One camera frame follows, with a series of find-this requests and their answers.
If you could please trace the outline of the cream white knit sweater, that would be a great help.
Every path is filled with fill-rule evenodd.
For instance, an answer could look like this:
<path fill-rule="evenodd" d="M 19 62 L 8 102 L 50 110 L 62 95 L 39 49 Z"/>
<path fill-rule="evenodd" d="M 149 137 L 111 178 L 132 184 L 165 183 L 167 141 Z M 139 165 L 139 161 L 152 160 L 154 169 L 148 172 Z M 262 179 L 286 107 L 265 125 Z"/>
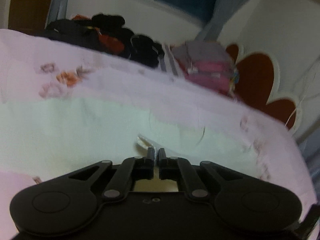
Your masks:
<path fill-rule="evenodd" d="M 102 160 L 119 164 L 146 154 L 139 136 L 169 157 L 261 175 L 253 147 L 222 130 L 170 124 L 150 110 L 96 99 L 2 104 L 1 170 L 48 180 Z"/>

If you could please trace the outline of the folded grey pink clothes stack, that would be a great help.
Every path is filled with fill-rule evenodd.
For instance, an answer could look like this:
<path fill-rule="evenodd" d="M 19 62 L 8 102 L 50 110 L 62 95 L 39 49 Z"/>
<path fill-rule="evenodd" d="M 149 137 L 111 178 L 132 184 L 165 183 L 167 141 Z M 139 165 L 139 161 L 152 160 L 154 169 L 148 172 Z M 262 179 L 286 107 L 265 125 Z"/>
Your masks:
<path fill-rule="evenodd" d="M 186 80 L 223 95 L 233 94 L 238 71 L 221 44 L 186 41 L 171 52 Z"/>

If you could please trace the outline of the black and red clothes pile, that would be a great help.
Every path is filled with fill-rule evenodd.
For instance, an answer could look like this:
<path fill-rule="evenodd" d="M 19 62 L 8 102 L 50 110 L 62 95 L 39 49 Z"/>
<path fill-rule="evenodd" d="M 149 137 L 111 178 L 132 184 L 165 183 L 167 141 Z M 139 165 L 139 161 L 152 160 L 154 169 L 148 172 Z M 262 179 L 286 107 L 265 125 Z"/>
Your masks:
<path fill-rule="evenodd" d="M 116 55 L 150 68 L 157 68 L 165 55 L 160 43 L 126 28 L 120 15 L 76 15 L 70 20 L 55 20 L 39 36 Z"/>

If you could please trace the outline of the pink floral bed sheet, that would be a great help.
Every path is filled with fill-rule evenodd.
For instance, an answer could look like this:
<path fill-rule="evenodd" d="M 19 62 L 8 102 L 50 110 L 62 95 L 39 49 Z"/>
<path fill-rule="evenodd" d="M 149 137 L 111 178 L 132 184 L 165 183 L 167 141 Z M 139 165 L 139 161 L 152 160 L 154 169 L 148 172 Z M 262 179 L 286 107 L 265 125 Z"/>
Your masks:
<path fill-rule="evenodd" d="M 119 164 L 102 160 L 43 180 L 1 170 L 1 239 L 316 239 L 319 206 L 306 164 L 280 122 L 179 77 L 70 44 L 1 30 L 1 105 L 96 99 L 150 110 L 170 124 L 222 130 L 253 147 L 258 177 L 192 164 L 207 197 L 151 180 L 104 198 Z"/>

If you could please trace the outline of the red and white headboard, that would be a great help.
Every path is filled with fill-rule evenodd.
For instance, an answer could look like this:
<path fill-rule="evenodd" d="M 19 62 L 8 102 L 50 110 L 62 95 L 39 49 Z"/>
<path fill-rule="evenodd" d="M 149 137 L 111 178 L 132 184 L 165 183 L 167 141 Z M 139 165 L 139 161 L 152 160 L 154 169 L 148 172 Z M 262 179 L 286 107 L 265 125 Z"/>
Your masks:
<path fill-rule="evenodd" d="M 230 44 L 226 48 L 239 74 L 235 94 L 249 107 L 282 122 L 296 133 L 302 122 L 299 98 L 291 92 L 279 91 L 280 68 L 275 57 L 266 52 L 243 55 L 243 48 Z"/>

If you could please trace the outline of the left grey curtain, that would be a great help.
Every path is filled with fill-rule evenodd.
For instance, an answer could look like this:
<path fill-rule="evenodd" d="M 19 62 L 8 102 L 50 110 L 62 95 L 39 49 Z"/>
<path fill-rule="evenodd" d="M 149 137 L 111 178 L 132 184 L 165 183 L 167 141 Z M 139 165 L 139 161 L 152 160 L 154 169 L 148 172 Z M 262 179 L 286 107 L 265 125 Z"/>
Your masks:
<path fill-rule="evenodd" d="M 50 3 L 46 26 L 56 20 L 66 17 L 68 0 L 52 0 Z"/>

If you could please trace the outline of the grey curtain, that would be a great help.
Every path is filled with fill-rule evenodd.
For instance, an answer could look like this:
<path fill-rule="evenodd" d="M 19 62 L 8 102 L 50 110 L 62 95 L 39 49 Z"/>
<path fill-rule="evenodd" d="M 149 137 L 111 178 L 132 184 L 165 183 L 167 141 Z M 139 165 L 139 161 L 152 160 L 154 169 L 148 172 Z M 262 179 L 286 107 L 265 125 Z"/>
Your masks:
<path fill-rule="evenodd" d="M 195 37 L 197 41 L 216 40 L 225 23 L 249 0 L 216 0 L 212 18 Z"/>
<path fill-rule="evenodd" d="M 50 3 L 46 26 L 56 20 L 66 17 L 68 0 L 52 0 Z"/>

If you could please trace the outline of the right grey curtain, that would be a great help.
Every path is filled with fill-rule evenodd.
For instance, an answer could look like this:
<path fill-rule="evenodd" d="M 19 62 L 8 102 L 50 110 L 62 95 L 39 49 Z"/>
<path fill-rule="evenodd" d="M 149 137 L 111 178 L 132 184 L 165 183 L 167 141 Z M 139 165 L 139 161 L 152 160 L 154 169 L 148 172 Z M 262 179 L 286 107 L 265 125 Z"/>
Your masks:
<path fill-rule="evenodd" d="M 195 37 L 197 41 L 216 40 L 225 23 L 249 0 L 216 0 L 212 18 Z"/>

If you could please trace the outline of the brown wooden door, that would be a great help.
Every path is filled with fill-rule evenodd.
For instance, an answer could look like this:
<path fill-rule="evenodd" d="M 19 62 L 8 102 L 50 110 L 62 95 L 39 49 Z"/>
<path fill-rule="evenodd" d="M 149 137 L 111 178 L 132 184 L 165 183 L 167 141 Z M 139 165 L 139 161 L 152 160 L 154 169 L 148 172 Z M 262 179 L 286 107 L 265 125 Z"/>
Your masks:
<path fill-rule="evenodd" d="M 10 0 L 8 28 L 25 34 L 44 30 L 52 0 Z"/>

